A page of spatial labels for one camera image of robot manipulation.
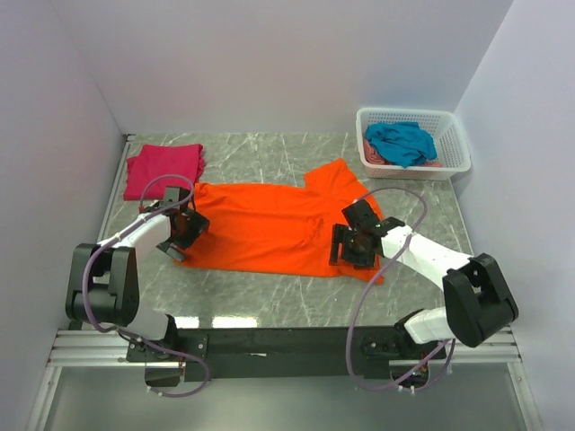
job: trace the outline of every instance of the blue cloth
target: blue cloth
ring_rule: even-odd
[[[384,159],[404,168],[438,158],[433,137],[415,121],[372,124],[366,139]]]

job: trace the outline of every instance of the marble table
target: marble table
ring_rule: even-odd
[[[127,156],[143,144],[205,147],[211,183],[267,182],[304,186],[303,175],[336,158],[368,188],[398,185],[419,192],[429,203],[420,233],[457,251],[471,253],[464,222],[450,181],[369,179],[358,156],[355,134],[175,134],[130,136]],[[113,191],[104,237],[128,225],[137,215],[137,202],[122,199],[126,163],[122,160],[118,187]],[[385,191],[376,200],[386,216],[408,224],[419,217],[418,200],[401,191]],[[364,283],[351,277],[316,278],[184,268],[158,250],[139,261],[142,301],[176,316],[179,326],[309,327],[349,324]],[[417,308],[442,304],[441,292],[427,279],[398,264],[385,283],[368,297],[360,324],[393,324]]]

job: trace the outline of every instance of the white wall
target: white wall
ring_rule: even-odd
[[[0,0],[0,418],[23,429],[121,134],[48,0]]]
[[[545,429],[573,429],[575,4],[515,0],[457,113],[473,171],[456,182],[473,247],[517,298],[514,330]]]
[[[353,130],[453,110],[511,0],[51,0],[124,132]]]

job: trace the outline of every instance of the white laundry basket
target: white laundry basket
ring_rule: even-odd
[[[417,121],[420,128],[433,136],[438,152],[437,160],[442,168],[410,166],[403,168],[394,165],[368,163],[363,147],[363,136],[367,126],[374,123],[397,123]],[[396,110],[388,108],[362,108],[356,120],[358,150],[361,162],[366,167],[368,177],[398,178],[407,180],[447,180],[458,172],[471,168],[471,158],[464,131],[456,116],[443,110]]]

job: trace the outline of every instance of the orange cloth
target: orange cloth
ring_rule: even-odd
[[[366,192],[342,159],[308,172],[305,188],[196,184],[196,206],[210,225],[182,265],[368,281],[376,269],[329,264],[333,225],[346,224],[341,210]]]

